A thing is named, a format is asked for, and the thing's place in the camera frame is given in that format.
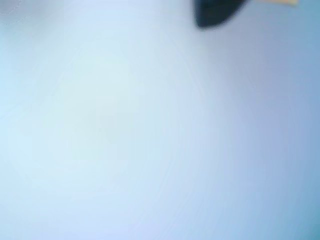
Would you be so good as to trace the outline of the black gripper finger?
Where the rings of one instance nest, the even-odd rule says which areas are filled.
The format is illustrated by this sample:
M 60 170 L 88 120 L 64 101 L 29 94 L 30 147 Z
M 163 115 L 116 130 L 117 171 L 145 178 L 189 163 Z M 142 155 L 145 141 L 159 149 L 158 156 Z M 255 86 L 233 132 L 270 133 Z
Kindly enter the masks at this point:
M 214 28 L 237 14 L 247 0 L 194 0 L 194 20 L 198 28 Z

